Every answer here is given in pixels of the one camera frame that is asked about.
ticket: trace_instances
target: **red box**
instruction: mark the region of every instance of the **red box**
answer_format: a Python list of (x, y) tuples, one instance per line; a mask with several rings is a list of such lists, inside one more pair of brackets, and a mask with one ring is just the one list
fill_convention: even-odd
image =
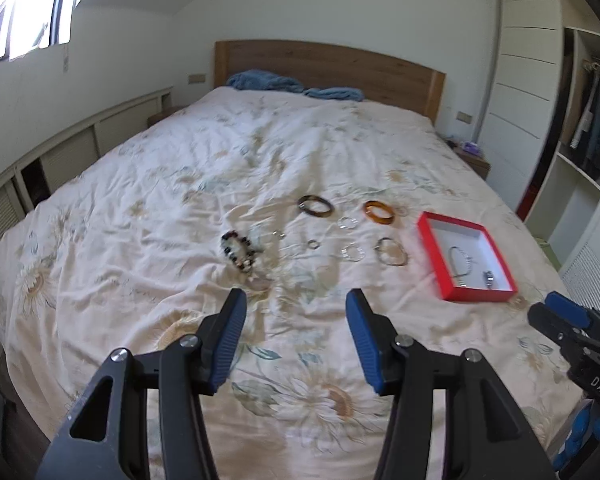
[[(443, 300), (507, 301), (517, 293), (509, 267), (487, 229), (480, 224), (425, 211), (418, 220), (418, 230), (429, 253)], [(461, 280), (453, 276), (450, 268), (450, 265), (456, 265), (456, 254), (464, 258), (465, 265), (468, 256), (472, 260), (471, 272)], [(456, 269), (456, 274), (466, 268)], [(486, 286), (483, 272), (487, 270), (494, 276), (493, 288)]]

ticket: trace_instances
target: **wooden floor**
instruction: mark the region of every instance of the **wooden floor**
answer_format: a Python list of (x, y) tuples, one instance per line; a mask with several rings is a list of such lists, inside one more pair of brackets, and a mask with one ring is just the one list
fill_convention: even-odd
[(49, 440), (33, 421), (11, 384), (4, 355), (0, 359), (0, 391), (10, 401), (4, 410), (4, 459), (16, 478), (33, 480)]

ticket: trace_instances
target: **white floral bedding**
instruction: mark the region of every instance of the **white floral bedding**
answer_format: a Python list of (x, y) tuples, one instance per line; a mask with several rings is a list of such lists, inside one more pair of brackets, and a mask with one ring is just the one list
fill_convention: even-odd
[[(330, 218), (299, 214), (318, 194)], [(360, 210), (404, 206), (393, 226)], [(481, 223), (520, 294), (508, 303), (438, 298), (414, 222), (423, 210)], [(343, 232), (342, 215), (360, 220)], [(219, 251), (229, 229), (265, 251), (272, 279), (250, 288)], [(284, 232), (281, 238), (272, 232)], [(399, 239), (407, 267), (376, 260)], [(321, 246), (310, 250), (307, 240)], [(358, 242), (352, 263), (340, 249)], [(362, 375), (344, 316), (361, 287), (376, 312), (429, 349), (479, 348), (547, 444), (580, 397), (554, 345), (526, 323), (529, 304), (562, 283), (519, 219), (441, 142), (428, 119), (373, 102), (323, 102), (221, 88), (108, 153), (0, 241), (0, 341), (13, 384), (50, 438), (109, 352), (164, 348), (216, 312), (232, 286), (249, 311), (229, 380), (203, 399), (222, 478), (370, 479), (390, 399)], [(155, 398), (149, 444), (160, 475)], [(442, 467), (434, 417), (432, 478)]]

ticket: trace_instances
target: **blue towel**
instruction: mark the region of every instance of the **blue towel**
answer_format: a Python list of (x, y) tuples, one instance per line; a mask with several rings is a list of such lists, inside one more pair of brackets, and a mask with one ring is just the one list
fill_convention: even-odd
[(364, 101), (365, 95), (359, 88), (337, 87), (325, 88), (309, 88), (302, 92), (304, 95), (314, 97), (316, 99), (338, 99), (339, 101)]
[(299, 94), (304, 90), (304, 86), (298, 79), (257, 68), (232, 75), (226, 84), (236, 90), (279, 90), (294, 94)]

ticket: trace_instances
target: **headboard post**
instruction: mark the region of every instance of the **headboard post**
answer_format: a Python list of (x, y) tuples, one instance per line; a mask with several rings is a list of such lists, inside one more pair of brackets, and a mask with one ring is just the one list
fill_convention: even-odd
[(250, 68), (295, 77), (307, 88), (351, 86), (371, 101), (413, 110), (436, 122), (445, 74), (348, 46), (287, 40), (217, 41), (214, 86)]

